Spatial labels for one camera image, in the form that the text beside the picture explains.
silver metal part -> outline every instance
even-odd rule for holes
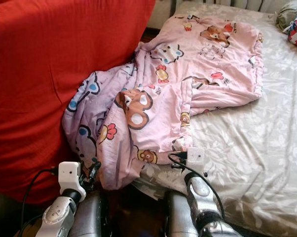
[[[46,209],[36,237],[66,237],[73,226],[76,204],[70,197],[58,197]]]
[[[168,235],[167,237],[198,237],[185,195],[171,191],[168,195]]]
[[[211,222],[206,225],[201,236],[229,236],[229,237],[242,237],[230,225],[222,221]]]
[[[213,201],[213,191],[200,177],[193,177],[189,180],[187,193],[187,201],[194,225],[202,212],[212,211],[221,216],[216,203]]]
[[[101,237],[101,230],[101,199],[94,191],[79,204],[69,237]]]

white plastic bracket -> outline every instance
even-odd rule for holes
[[[81,195],[79,202],[82,202],[86,197],[85,189],[79,184],[80,163],[64,161],[59,164],[59,184],[60,194],[65,189],[74,189]]]

wooden floor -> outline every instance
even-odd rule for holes
[[[141,37],[141,41],[144,43],[150,42],[153,38],[155,38],[158,35],[158,33],[158,29],[146,28]]]
[[[165,205],[133,186],[107,193],[112,237],[161,237]]]

radiator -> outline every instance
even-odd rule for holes
[[[269,6],[274,0],[194,0],[195,2],[221,4],[225,6],[235,6],[252,11],[267,12]],[[177,0],[176,8],[183,2],[183,0]]]

bedsheet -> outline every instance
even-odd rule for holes
[[[263,97],[190,119],[193,145],[204,149],[194,167],[207,172],[229,221],[270,236],[297,237],[297,47],[272,15],[184,2],[175,14],[216,15],[262,31]],[[133,184],[153,198],[185,192],[181,171],[146,164]]]

